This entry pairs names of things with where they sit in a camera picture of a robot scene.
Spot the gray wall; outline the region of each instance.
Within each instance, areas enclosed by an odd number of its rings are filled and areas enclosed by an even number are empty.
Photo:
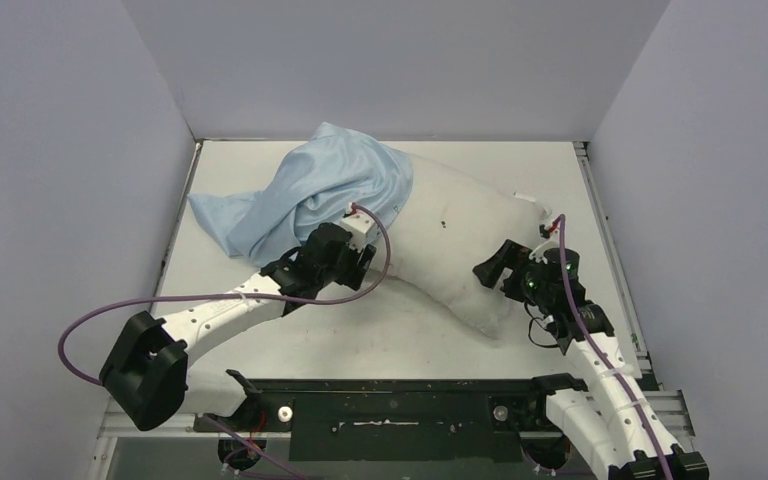
[[[124,0],[197,137],[587,139],[668,0]]]
[[[673,0],[591,154],[712,478],[768,478],[768,2]]]
[[[119,1],[0,1],[0,479],[86,476],[106,395],[57,337],[152,290],[192,149]],[[81,367],[125,315],[75,335]]]

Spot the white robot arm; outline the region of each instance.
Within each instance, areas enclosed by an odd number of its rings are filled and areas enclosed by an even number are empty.
[[[99,379],[137,428],[153,429],[176,413],[237,416],[247,397],[262,392],[232,370],[189,372],[198,358],[303,304],[343,303],[374,288],[342,301],[316,300],[332,282],[360,288],[375,254],[369,243],[378,233],[377,219],[361,210],[347,213],[339,225],[320,225],[303,247],[228,292],[238,299],[204,303],[159,319],[142,312],[128,320]],[[583,380],[570,375],[532,379],[542,385],[544,398],[538,402],[542,411],[529,415],[542,415],[557,426],[600,480],[707,479],[704,460],[681,449],[631,376],[610,321],[585,299],[578,254],[564,249],[563,241],[554,243],[556,229],[557,221],[541,228],[547,242],[534,250],[508,240],[473,269],[488,288],[510,271],[502,282],[505,296],[537,307],[550,319],[547,330]],[[584,397],[585,388],[598,410]],[[518,426],[512,426],[519,438]]]
[[[99,380],[140,430],[151,430],[175,413],[233,414],[250,390],[245,378],[230,370],[189,372],[189,367],[232,337],[304,304],[345,303],[371,291],[380,279],[346,299],[316,300],[332,282],[360,288],[375,254],[369,244],[378,235],[377,223],[365,209],[350,206],[339,225],[320,225],[304,246],[228,292],[239,299],[206,302],[158,319],[148,312],[131,317]]]

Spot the pillow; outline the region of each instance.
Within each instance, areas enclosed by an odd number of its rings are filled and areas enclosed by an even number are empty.
[[[413,190],[388,229],[389,275],[413,284],[461,321],[495,337],[510,300],[483,287],[472,268],[506,239],[536,247],[544,214],[536,202],[505,194],[441,163],[411,155]],[[383,242],[371,268],[384,266]]]

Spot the wrinkled cloth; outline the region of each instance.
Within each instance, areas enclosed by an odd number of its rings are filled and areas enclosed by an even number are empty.
[[[190,194],[196,220],[228,256],[262,267],[300,246],[323,222],[338,222],[350,202],[390,226],[410,196],[410,157],[369,135],[323,123],[292,150],[260,192]]]

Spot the white table surface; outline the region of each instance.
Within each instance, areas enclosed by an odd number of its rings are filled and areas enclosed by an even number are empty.
[[[227,195],[262,189],[283,156],[301,143],[206,141],[190,192]],[[571,143],[386,143],[448,164],[504,192],[532,195],[554,213],[565,213],[567,242],[581,254],[580,278],[588,297],[602,306],[625,358],[637,367],[628,322]],[[159,293],[225,292],[254,271],[244,259],[226,257],[187,206]],[[332,285],[320,298],[348,293]],[[186,308],[186,304],[160,304],[156,313]],[[529,343],[527,318],[521,305],[513,306],[502,322],[500,337],[490,339],[411,285],[387,279],[375,292],[350,304],[307,306],[258,325],[202,357],[193,369],[233,368],[249,378],[293,379],[524,379],[570,371],[560,352]],[[534,338],[551,343],[551,337],[536,326]]]

